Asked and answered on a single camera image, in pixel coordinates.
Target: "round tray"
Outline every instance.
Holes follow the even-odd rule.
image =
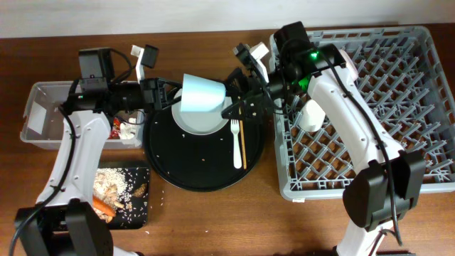
[[[233,135],[228,122],[209,135],[183,131],[171,108],[151,114],[144,128],[144,151],[154,170],[169,183],[190,191],[216,191],[245,177],[264,148],[264,127],[244,124],[247,170],[234,167]]]

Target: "carrot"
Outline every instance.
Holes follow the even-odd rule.
[[[96,196],[93,196],[93,207],[102,211],[108,216],[115,217],[115,210],[108,206],[105,202],[98,199]]]

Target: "brown table surface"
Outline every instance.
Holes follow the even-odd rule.
[[[427,27],[449,84],[455,85],[455,24]],[[234,46],[239,42],[254,45],[267,41],[272,32],[0,40],[0,255],[7,253],[16,211],[35,203],[57,155],[57,151],[39,149],[19,139],[24,106],[35,82],[77,78],[80,49],[109,46],[129,53],[131,44],[151,44],[160,49],[156,68],[146,72],[149,77],[181,81],[184,73],[190,73],[224,79],[240,65],[232,55]],[[118,70],[127,68],[121,59],[114,60]],[[149,205],[153,208],[148,224],[140,230],[112,231],[115,245],[146,255],[287,255],[330,250],[340,242],[348,223],[342,200],[284,200],[279,194],[273,143],[274,131],[268,124],[258,165],[241,182],[221,191],[184,191],[152,172]],[[141,149],[104,151],[101,161],[137,159],[145,159]],[[387,237],[380,251],[455,255],[455,194],[421,195],[419,205],[400,221],[400,230],[404,247]],[[20,243],[16,254],[24,254]]]

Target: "white fork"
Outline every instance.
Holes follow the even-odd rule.
[[[239,147],[239,132],[240,132],[240,125],[239,120],[230,120],[230,131],[234,135],[234,167],[236,169],[242,168],[242,157],[240,155],[240,147]]]

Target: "white plate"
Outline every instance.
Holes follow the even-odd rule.
[[[180,89],[174,98],[181,96],[182,90]],[[223,109],[232,104],[230,97],[225,98]],[[172,105],[172,117],[177,125],[185,132],[194,135],[207,135],[219,131],[223,128],[229,120],[221,117],[221,112],[181,112],[181,103],[178,102]]]

